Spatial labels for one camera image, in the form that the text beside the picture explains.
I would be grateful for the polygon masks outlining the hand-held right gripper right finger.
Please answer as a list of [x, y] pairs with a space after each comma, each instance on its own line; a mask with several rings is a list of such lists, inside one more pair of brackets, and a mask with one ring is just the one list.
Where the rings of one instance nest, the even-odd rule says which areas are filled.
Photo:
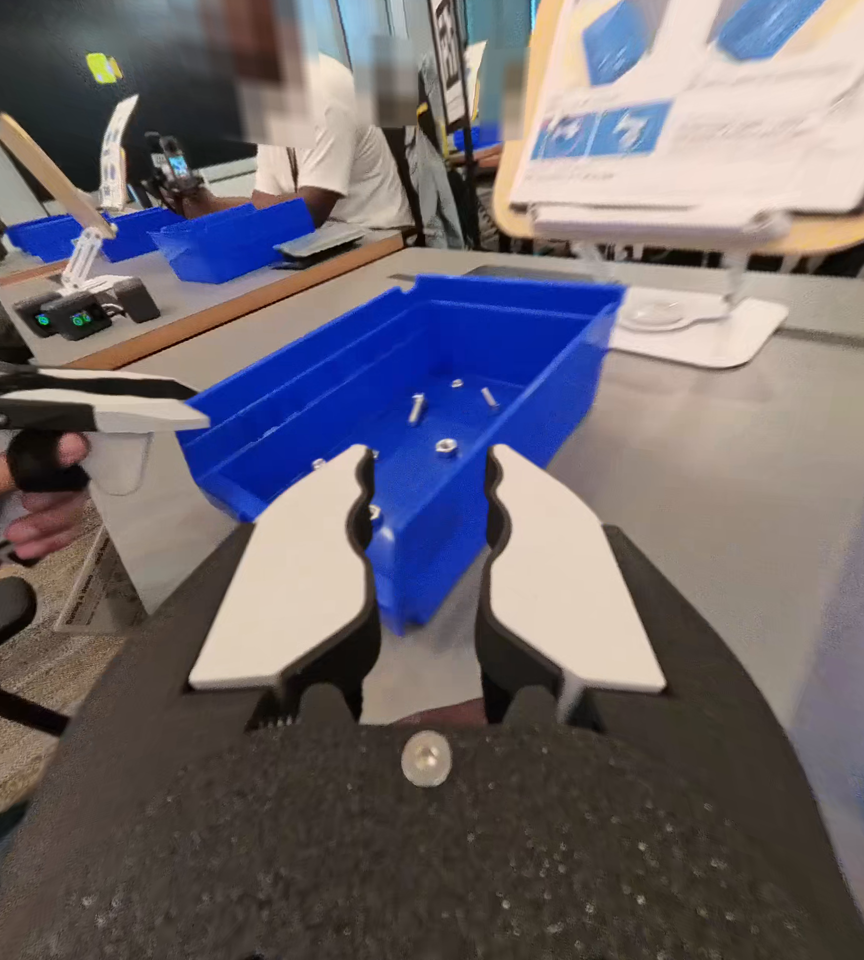
[[486, 722], [537, 689], [555, 721], [651, 718], [667, 679], [605, 527], [563, 483], [506, 443], [486, 453], [487, 557], [475, 618]]

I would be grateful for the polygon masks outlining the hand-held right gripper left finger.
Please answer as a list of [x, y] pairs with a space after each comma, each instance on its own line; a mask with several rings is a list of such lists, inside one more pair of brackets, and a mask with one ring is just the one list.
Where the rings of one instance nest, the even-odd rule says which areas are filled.
[[375, 455], [354, 444], [258, 516], [190, 674], [197, 692], [264, 690], [292, 713], [307, 690], [340, 691], [353, 719], [381, 625], [366, 555]]

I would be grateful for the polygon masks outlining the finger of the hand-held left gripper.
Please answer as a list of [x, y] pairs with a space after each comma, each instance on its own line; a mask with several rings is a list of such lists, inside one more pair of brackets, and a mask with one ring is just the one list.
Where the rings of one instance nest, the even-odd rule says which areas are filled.
[[85, 435], [88, 455], [79, 469], [85, 485], [98, 481], [100, 491], [115, 497], [134, 493], [142, 482], [151, 438], [210, 427], [207, 414], [188, 400], [131, 397], [86, 400], [60, 392], [18, 390], [5, 395], [0, 453], [22, 431], [42, 436], [44, 430]]
[[88, 370], [28, 366], [28, 390], [61, 393], [87, 401], [132, 398], [138, 400], [189, 401], [198, 391], [169, 377], [123, 370]]

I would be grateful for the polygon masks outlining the black device with green lights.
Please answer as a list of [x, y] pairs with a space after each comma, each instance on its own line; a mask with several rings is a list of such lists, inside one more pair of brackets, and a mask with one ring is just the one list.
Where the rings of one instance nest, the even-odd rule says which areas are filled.
[[137, 277], [108, 277], [90, 281], [77, 290], [61, 289], [19, 300], [13, 310], [39, 339], [59, 337], [78, 342], [116, 320], [144, 324], [162, 317], [162, 311]]

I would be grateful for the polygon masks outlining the document stand with black board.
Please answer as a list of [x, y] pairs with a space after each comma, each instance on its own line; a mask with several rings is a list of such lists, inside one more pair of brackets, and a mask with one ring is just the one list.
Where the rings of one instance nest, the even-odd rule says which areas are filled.
[[82, 231], [74, 245], [74, 252], [59, 279], [59, 290], [82, 289], [89, 282], [114, 278], [112, 275], [92, 275], [96, 259], [102, 252], [103, 241], [113, 239], [115, 226], [104, 216], [98, 203], [76, 187], [56, 162], [40, 147], [30, 134], [9, 114], [0, 114], [0, 141], [22, 164], [31, 176], [64, 205], [66, 211], [81, 225]]

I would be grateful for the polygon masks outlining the white sheet with yellow mark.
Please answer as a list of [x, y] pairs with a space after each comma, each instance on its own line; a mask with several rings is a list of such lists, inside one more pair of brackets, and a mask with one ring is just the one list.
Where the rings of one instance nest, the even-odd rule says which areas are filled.
[[[117, 61], [103, 53], [87, 53], [86, 65], [100, 86], [113, 86], [123, 79]], [[103, 211], [125, 210], [130, 201], [127, 161], [123, 146], [126, 130], [138, 105], [132, 94], [116, 103], [105, 125], [100, 151], [99, 206]]]

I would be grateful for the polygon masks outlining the white document stand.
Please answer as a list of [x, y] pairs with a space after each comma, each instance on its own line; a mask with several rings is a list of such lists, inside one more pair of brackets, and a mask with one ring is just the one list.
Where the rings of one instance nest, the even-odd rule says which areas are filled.
[[748, 259], [767, 242], [785, 238], [792, 219], [784, 210], [753, 204], [615, 206], [537, 203], [534, 233], [582, 243], [641, 241], [646, 246], [718, 250], [726, 264], [723, 294], [641, 285], [626, 288], [610, 336], [618, 353], [705, 370], [750, 363], [788, 316], [774, 301], [742, 293]]

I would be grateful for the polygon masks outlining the hanging denim jacket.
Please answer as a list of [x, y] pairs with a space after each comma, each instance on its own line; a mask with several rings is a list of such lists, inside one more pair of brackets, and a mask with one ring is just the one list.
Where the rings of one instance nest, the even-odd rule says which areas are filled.
[[473, 210], [443, 156], [423, 73], [417, 75], [416, 96], [414, 124], [381, 129], [411, 217], [406, 233], [417, 247], [469, 249]]

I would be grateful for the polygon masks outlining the black display screen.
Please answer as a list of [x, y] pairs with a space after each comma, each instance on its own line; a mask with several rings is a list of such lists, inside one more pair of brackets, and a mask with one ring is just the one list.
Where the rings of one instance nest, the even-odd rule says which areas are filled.
[[0, 114], [85, 191], [117, 103], [139, 100], [124, 146], [149, 172], [143, 136], [177, 139], [194, 167], [252, 160], [231, 77], [210, 51], [198, 2], [0, 1]]

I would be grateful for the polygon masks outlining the printed instruction sheet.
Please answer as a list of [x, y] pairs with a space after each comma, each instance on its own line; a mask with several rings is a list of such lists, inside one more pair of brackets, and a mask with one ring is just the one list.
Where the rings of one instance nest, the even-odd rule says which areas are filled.
[[564, 2], [520, 207], [864, 207], [864, 1]]

